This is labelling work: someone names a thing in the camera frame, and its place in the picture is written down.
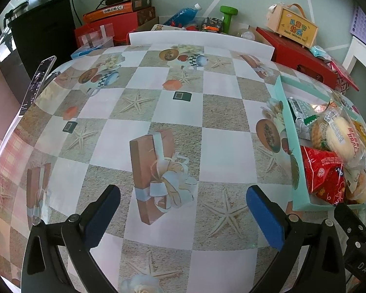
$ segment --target phone screen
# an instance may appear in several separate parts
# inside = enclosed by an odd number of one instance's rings
[[[51,68],[53,67],[54,62],[56,61],[56,57],[52,56],[45,60],[43,60],[34,74],[34,77],[28,87],[26,96],[24,97],[22,107],[20,109],[20,115],[24,115],[27,109],[31,106],[38,95],[38,90],[42,86],[42,83],[45,77],[50,73]]]

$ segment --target purple organizer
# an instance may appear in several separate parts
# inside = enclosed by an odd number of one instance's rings
[[[366,44],[366,15],[359,6],[354,10],[350,33]]]

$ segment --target white chair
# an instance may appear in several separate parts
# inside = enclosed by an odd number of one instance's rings
[[[356,60],[359,60],[366,67],[366,45],[353,36],[350,48],[343,61],[343,67],[350,73],[354,68]]]

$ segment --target mint green tray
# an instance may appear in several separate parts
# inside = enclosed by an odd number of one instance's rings
[[[333,205],[317,205],[314,203],[311,203],[309,193],[307,192],[307,185],[306,185],[306,179],[305,179],[305,170],[304,170],[304,163],[303,163],[303,157],[300,149],[300,143],[299,139],[297,137],[297,131],[295,129],[294,121],[292,112],[289,109],[289,104],[286,99],[285,91],[283,90],[282,83],[288,84],[290,86],[293,86],[295,88],[298,88],[302,91],[305,91],[307,93],[310,93],[311,95],[320,98],[321,100],[324,100],[325,102],[329,101],[329,97],[327,95],[324,95],[317,89],[315,89],[313,86],[309,86],[303,83],[300,83],[292,78],[289,78],[287,76],[279,76],[275,86],[275,96],[277,100],[280,100],[283,102],[283,119],[285,121],[285,127],[286,127],[286,134],[289,142],[289,149],[293,151],[293,155],[295,156],[298,168],[300,171],[300,180],[298,184],[297,189],[293,189],[293,210],[299,211],[324,211],[324,210],[331,210],[334,208]],[[353,111],[349,110],[347,107],[347,112],[349,112],[349,115],[354,118],[355,120],[364,123],[361,116],[357,115]],[[366,204],[361,205],[349,205],[351,209],[358,209],[358,208],[366,208]]]

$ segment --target green dumbbell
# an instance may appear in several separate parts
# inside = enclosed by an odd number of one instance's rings
[[[220,7],[220,12],[224,14],[223,33],[228,34],[229,27],[231,25],[232,15],[237,15],[238,9],[223,5]]]

